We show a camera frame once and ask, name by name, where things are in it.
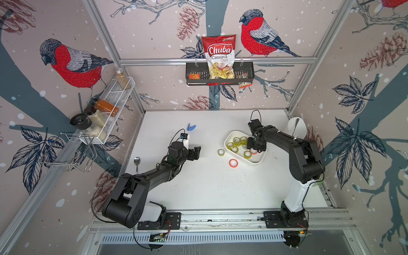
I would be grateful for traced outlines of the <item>clear tape roll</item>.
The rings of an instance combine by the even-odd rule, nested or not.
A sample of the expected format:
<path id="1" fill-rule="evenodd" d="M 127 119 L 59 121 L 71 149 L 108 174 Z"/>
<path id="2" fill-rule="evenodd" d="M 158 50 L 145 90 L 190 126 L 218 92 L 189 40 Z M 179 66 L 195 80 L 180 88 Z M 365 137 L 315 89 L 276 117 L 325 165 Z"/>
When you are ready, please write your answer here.
<path id="1" fill-rule="evenodd" d="M 220 157 L 222 157 L 222 156 L 225 155 L 224 149 L 219 149 L 219 150 L 217 151 L 217 153 L 218 153 L 218 155 L 219 155 Z"/>

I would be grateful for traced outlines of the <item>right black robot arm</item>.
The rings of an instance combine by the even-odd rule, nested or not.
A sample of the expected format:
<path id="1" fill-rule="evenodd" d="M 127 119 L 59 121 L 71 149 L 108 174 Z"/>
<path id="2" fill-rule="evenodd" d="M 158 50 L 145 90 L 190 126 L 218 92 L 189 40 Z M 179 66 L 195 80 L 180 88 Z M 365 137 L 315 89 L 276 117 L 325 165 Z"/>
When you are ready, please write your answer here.
<path id="1" fill-rule="evenodd" d="M 264 152 L 267 143 L 272 143 L 289 154 L 289 170 L 293 180 L 288 196 L 281 205 L 280 220 L 286 226 L 292 225 L 304 218 L 309 189 L 325 172 L 317 143 L 288 135 L 272 125 L 263 126 L 259 119 L 251 120 L 248 127 L 252 134 L 247 143 L 249 149 Z"/>

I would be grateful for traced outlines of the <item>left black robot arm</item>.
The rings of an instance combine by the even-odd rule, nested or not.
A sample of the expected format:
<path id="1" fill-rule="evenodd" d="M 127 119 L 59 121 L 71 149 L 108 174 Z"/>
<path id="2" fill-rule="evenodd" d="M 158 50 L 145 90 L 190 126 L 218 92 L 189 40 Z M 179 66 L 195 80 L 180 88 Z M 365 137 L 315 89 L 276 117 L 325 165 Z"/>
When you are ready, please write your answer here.
<path id="1" fill-rule="evenodd" d="M 199 159 L 201 147 L 187 148 L 184 145 L 187 137 L 183 133 L 181 140 L 171 142 L 167 154 L 154 169 L 141 174 L 125 173 L 119 176 L 105 201 L 102 216 L 127 228 L 135 227 L 141 221 L 149 191 L 173 180 L 187 160 Z"/>

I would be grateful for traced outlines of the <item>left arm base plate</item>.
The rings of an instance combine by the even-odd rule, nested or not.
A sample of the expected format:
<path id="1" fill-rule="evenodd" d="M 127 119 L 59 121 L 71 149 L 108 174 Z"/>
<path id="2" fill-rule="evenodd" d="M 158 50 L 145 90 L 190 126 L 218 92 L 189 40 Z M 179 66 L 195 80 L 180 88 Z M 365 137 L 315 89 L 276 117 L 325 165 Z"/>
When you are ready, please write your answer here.
<path id="1" fill-rule="evenodd" d="M 160 215 L 155 222 L 139 222 L 137 230 L 179 230 L 181 215 L 180 212 L 167 212 Z"/>

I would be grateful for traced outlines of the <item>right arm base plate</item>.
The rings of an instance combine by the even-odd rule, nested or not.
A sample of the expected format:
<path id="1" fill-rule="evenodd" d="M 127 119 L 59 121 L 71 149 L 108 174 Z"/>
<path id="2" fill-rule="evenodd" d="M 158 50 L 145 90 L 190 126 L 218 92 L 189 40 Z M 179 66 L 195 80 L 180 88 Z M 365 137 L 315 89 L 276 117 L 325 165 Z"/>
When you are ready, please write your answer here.
<path id="1" fill-rule="evenodd" d="M 305 210 L 294 213 L 287 209 L 280 211 L 265 211 L 260 219 L 264 221 L 267 228 L 303 228 L 309 227 Z"/>

